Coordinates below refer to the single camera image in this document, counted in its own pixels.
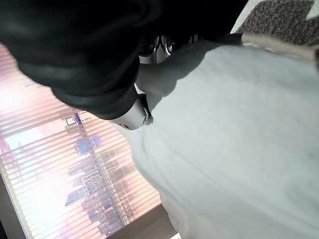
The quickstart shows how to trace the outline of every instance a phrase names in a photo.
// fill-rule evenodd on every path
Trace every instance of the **white shirt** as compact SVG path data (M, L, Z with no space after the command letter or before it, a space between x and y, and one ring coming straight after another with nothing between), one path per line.
M190 45L142 66L154 122L128 138L183 239L319 238L319 71Z

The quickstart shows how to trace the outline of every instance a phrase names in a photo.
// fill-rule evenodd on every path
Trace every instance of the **window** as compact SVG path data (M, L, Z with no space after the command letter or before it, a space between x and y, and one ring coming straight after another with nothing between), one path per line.
M160 203L111 124L23 76L2 46L0 101L0 173L28 239L102 239Z

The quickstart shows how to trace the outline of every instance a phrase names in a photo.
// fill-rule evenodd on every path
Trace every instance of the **person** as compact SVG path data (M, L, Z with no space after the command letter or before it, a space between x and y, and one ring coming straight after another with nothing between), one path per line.
M138 98L141 36L184 41L229 33L246 0L0 2L0 42L22 73L51 87L66 104L105 120L127 113Z

